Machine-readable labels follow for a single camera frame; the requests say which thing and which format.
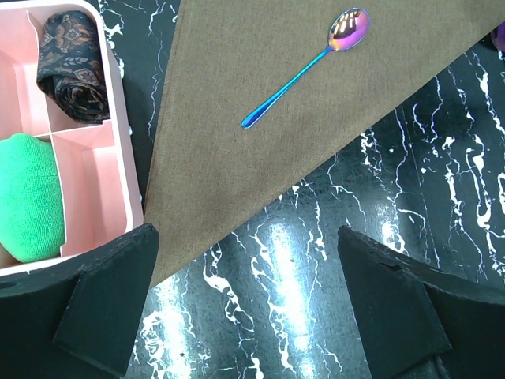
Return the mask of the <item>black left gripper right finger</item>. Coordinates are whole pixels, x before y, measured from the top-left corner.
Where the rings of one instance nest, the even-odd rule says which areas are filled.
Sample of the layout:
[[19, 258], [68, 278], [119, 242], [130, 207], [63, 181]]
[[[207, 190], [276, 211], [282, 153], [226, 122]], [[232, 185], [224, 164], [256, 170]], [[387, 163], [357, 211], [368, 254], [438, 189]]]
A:
[[374, 378], [502, 378], [504, 292], [339, 228], [339, 258]]

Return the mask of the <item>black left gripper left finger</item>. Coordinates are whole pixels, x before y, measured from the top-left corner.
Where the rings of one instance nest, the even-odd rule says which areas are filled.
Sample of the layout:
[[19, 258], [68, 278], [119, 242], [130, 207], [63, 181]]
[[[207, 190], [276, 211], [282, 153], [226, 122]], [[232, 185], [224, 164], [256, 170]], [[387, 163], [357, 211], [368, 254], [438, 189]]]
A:
[[122, 378], [159, 248], [150, 223], [60, 264], [1, 278], [3, 378]]

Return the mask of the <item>brown fabric napkin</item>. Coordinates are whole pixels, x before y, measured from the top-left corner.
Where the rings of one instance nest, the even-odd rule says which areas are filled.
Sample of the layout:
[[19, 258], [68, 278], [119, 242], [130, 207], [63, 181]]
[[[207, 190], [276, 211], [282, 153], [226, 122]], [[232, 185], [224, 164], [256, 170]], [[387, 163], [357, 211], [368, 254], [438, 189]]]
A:
[[353, 49], [322, 55], [352, 1], [183, 1], [145, 219], [158, 284], [270, 204], [503, 22], [501, 1], [359, 1]]

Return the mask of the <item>purple iridescent spoon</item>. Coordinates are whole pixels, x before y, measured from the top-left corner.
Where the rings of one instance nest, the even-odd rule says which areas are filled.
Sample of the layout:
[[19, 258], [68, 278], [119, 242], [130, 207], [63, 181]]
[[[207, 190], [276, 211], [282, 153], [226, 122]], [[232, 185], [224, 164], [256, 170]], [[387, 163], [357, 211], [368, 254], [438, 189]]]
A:
[[498, 51], [505, 51], [505, 22], [498, 25], [491, 33], [493, 46]]

